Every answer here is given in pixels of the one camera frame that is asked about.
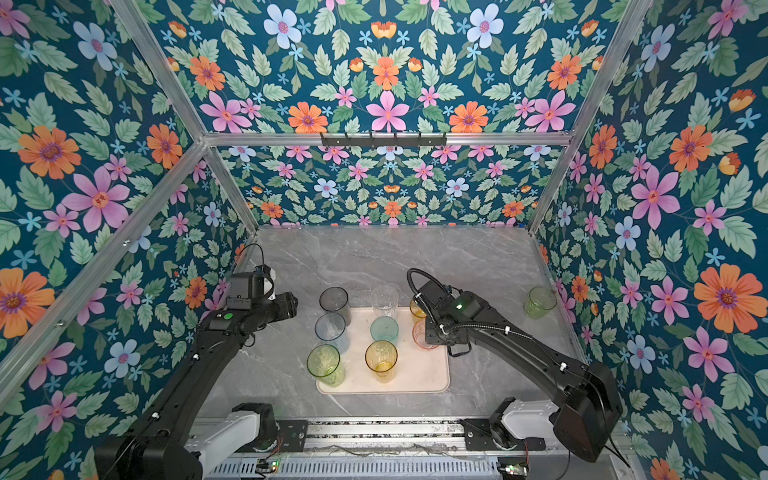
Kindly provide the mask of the tall green faceted tumbler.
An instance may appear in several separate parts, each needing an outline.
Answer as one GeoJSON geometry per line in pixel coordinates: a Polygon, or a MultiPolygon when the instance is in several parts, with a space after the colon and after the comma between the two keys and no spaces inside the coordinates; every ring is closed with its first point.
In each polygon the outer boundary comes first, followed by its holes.
{"type": "Polygon", "coordinates": [[[330,387],[338,387],[345,380],[341,354],[333,345],[315,347],[306,359],[306,368],[315,380],[330,387]]]}

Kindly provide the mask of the clear glass tumbler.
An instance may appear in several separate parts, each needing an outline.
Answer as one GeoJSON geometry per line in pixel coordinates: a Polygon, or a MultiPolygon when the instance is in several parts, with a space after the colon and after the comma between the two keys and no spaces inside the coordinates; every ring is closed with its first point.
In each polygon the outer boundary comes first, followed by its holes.
{"type": "Polygon", "coordinates": [[[371,292],[371,306],[376,317],[397,317],[399,292],[390,285],[379,285],[371,292]]]}

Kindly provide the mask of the light blue tumbler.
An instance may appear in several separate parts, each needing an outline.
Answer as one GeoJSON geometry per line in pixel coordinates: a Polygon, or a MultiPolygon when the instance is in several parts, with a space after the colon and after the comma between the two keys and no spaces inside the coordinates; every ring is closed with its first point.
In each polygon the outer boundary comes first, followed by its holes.
{"type": "Polygon", "coordinates": [[[315,323],[316,337],[324,344],[334,346],[340,354],[345,353],[350,345],[347,325],[344,317],[338,313],[325,313],[315,323]]]}

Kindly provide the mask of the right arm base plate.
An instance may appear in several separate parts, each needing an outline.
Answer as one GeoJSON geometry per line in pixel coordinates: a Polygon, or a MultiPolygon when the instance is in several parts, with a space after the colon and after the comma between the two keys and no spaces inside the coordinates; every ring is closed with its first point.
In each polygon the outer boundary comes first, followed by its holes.
{"type": "Polygon", "coordinates": [[[463,428],[465,448],[469,451],[514,451],[537,452],[547,448],[543,438],[531,437],[517,439],[507,432],[500,423],[491,423],[482,418],[464,418],[459,420],[463,428]]]}

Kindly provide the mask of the short green tumbler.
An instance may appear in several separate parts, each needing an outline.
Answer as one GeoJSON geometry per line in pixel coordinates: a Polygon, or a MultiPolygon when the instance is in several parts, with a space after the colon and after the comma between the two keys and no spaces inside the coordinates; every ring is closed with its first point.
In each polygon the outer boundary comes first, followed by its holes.
{"type": "Polygon", "coordinates": [[[524,312],[530,319],[540,319],[552,311],[557,304],[557,294],[551,288],[535,286],[528,292],[524,312]]]}

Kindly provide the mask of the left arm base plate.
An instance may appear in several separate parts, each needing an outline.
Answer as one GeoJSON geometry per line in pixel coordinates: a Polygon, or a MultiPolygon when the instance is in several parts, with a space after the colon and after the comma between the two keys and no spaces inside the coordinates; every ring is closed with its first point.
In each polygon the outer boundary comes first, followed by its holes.
{"type": "Polygon", "coordinates": [[[308,438],[307,420],[277,420],[265,440],[259,441],[255,450],[259,453],[300,453],[308,438]]]}

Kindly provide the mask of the grey smoky tumbler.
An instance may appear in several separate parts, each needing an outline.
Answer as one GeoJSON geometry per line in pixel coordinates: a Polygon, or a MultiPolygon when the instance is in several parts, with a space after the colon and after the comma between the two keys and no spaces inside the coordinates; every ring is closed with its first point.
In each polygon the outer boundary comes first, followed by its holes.
{"type": "Polygon", "coordinates": [[[319,297],[319,305],[327,313],[339,314],[347,326],[351,323],[349,294],[339,286],[325,289],[319,297]]]}

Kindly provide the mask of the teal dotted tumbler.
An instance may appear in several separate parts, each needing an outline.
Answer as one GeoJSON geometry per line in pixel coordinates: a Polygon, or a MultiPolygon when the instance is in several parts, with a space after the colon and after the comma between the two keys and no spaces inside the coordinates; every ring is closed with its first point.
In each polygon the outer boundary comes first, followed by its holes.
{"type": "Polygon", "coordinates": [[[374,341],[387,341],[395,344],[399,337],[399,324],[392,317],[381,316],[372,322],[369,331],[374,341]]]}

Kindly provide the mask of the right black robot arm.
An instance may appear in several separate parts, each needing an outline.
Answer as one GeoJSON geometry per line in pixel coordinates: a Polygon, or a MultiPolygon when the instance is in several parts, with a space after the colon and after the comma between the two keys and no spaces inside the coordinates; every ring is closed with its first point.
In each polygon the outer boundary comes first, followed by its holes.
{"type": "Polygon", "coordinates": [[[489,418],[490,437],[504,449],[552,433],[577,458],[594,463],[623,415],[617,381],[610,368],[587,365],[534,338],[471,291],[453,295],[429,280],[412,289],[427,315],[426,340],[452,348],[482,347],[510,364],[549,400],[527,406],[505,399],[489,418]]]}

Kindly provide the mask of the tall yellow tumbler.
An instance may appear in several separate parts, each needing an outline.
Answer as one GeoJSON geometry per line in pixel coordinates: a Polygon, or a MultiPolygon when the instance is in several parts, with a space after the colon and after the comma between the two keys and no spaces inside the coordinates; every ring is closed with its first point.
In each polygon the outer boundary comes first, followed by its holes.
{"type": "Polygon", "coordinates": [[[366,366],[381,383],[387,383],[394,378],[398,358],[396,346],[386,340],[374,341],[365,351],[366,366]]]}

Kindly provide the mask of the beige plastic tray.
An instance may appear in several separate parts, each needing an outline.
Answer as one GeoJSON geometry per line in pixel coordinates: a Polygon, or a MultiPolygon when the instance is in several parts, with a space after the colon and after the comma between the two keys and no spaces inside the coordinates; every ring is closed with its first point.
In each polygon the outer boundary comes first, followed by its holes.
{"type": "Polygon", "coordinates": [[[447,350],[442,346],[430,351],[422,350],[414,343],[412,328],[416,322],[407,307],[397,309],[399,337],[394,345],[399,358],[394,378],[387,383],[379,382],[365,363],[365,351],[374,342],[369,329],[375,319],[371,307],[351,310],[351,325],[347,331],[350,345],[341,354],[345,380],[338,387],[316,381],[319,392],[328,395],[416,394],[441,393],[448,389],[450,371],[447,350]]]}

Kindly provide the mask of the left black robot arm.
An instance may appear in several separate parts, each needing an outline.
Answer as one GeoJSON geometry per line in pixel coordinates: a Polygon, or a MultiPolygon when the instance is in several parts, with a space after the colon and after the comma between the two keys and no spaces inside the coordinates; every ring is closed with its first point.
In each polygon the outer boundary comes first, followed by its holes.
{"type": "Polygon", "coordinates": [[[217,310],[202,322],[191,353],[131,426],[94,449],[100,479],[202,479],[240,448],[267,450],[280,439],[273,407],[241,403],[198,437],[190,432],[219,376],[248,339],[270,323],[293,318],[290,292],[249,310],[217,310]]]}

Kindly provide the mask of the short yellow tumbler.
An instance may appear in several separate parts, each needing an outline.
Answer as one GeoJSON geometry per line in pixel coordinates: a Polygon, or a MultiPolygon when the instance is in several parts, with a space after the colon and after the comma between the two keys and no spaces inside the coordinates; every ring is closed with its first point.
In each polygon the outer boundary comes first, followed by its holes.
{"type": "Polygon", "coordinates": [[[427,314],[422,310],[414,298],[411,299],[409,309],[412,316],[415,318],[415,322],[425,319],[427,314]]]}

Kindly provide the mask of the pink tumbler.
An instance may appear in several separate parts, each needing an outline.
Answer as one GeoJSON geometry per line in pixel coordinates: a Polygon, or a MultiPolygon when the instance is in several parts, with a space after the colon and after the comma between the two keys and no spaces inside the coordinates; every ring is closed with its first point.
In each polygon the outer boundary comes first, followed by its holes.
{"type": "Polygon", "coordinates": [[[432,345],[427,342],[425,319],[421,319],[414,324],[412,328],[412,339],[414,343],[422,350],[430,351],[437,348],[437,345],[432,345]]]}

